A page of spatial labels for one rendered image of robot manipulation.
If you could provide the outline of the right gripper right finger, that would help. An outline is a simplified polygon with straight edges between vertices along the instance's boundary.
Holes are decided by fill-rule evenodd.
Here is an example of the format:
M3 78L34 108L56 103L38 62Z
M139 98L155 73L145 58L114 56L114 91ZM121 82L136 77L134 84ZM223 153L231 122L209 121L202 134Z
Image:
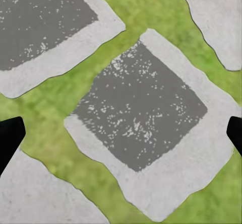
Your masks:
M242 154L242 118L230 117L226 134L237 151Z

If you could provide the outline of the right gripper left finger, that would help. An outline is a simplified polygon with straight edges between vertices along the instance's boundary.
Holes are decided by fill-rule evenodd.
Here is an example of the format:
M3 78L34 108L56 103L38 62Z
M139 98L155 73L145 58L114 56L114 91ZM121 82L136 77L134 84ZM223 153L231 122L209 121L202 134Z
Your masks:
M25 125L20 116L0 122L0 176L25 135Z

